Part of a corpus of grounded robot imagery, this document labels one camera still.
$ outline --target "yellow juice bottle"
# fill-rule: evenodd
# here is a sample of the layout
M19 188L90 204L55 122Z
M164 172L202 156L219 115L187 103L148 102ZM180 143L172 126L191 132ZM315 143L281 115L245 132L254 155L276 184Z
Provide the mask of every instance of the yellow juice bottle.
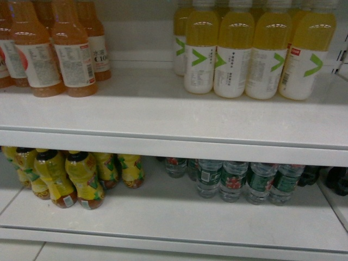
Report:
M277 92L291 33L290 5L291 0L268 0L256 25L245 88L252 98L270 99Z
M185 74L186 23L193 12L192 0L179 0L174 14L174 71L177 75Z
M11 35L20 54L33 94L51 97L65 91L54 60L50 35L39 22L31 1L9 1Z
M214 91L225 98L239 97L245 89L254 36L252 0L230 1L230 12L221 22L217 47Z
M338 0L316 0L311 13L297 26L285 64L279 92L293 100L305 100L313 92L314 80L324 65L336 29L333 10Z
M220 21L213 10L214 0L194 0L193 6L187 21L184 86L188 92L206 94L213 88Z

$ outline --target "white shelf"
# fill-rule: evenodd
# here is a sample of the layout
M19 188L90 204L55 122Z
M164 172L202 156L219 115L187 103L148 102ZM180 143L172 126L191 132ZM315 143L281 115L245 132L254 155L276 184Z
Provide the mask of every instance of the white shelf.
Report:
M93 211L59 209L22 190L0 216L0 237L281 260L344 260L348 234L319 188L298 188L284 207L200 198L188 177L144 158L146 182L122 183Z
M172 70L117 69L91 97L0 91L0 144L344 166L348 83L322 74L305 102L193 95Z

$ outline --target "green chevron logo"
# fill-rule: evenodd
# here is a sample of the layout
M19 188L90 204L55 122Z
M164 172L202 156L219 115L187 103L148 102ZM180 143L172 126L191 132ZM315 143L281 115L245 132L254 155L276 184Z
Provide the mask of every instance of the green chevron logo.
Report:
M320 60L320 58L316 56L315 54L312 54L310 61L313 62L317 67L305 72L304 77L308 77L308 76L311 76L312 74L315 74L316 72L319 72L322 66L324 65L322 60Z
M192 49L192 54L198 58L197 60L192 62L192 67L197 65L197 64L200 64L200 63L204 62L205 60L207 60L207 57L201 55L195 49Z
M216 63L215 63L215 68L218 68L222 65L226 64L226 62L221 58L221 56L217 53L216 54Z
M182 47L180 50L176 51L176 56L179 56L185 53L185 43L181 42L179 38L176 38L176 43Z
M281 57L279 54L275 53L274 54L274 59L276 59L277 61L279 61L279 64L275 65L272 67L271 72L274 72L276 69L280 68L283 66L285 59L283 57Z

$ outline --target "water bottle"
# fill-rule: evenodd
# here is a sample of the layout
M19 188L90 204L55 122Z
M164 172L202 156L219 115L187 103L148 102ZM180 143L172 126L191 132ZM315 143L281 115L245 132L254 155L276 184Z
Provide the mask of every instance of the water bottle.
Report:
M189 159L187 166L187 174L189 175L189 178L192 181L197 180L198 172L198 159Z
M181 178L186 173L187 160L183 158L165 158L165 168L172 178Z
M212 198L217 193L222 164L222 160L198 160L197 189L201 197Z
M224 161L220 179L220 197L226 202L239 199L249 162Z
M250 163L250 170L247 174L248 192L246 196L250 203L260 205L266 200L278 166L278 164L269 163Z
M277 206L282 206L289 201L304 169L305 165L280 165L274 178L269 201Z

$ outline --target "nutrition label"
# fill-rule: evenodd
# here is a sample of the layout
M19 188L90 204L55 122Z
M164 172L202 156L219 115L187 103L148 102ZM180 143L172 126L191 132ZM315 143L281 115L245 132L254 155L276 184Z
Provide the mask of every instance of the nutrition label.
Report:
M55 45L66 86L85 87L95 83L90 48L83 45Z

